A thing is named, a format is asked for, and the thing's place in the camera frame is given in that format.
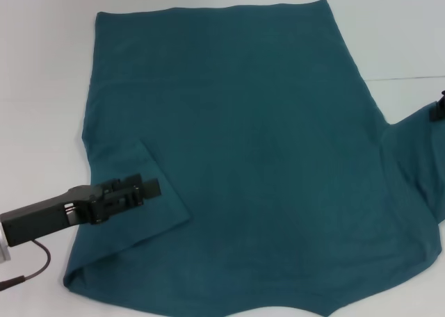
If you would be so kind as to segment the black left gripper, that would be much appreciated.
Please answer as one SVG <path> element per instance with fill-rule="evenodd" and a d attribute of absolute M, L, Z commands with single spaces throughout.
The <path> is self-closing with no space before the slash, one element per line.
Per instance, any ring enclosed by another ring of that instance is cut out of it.
<path fill-rule="evenodd" d="M 97 185 L 81 185 L 62 195 L 1 214 L 8 246 L 15 247 L 82 224 L 97 225 L 161 195 L 158 179 L 139 174 Z"/>

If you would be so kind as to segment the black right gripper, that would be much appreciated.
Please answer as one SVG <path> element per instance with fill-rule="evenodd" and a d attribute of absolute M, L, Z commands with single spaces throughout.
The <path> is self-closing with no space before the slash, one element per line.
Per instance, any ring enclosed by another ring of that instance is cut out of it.
<path fill-rule="evenodd" d="M 435 102 L 430 109 L 430 120 L 443 120 L 445 118 L 445 91 L 442 91 L 442 98 Z"/>

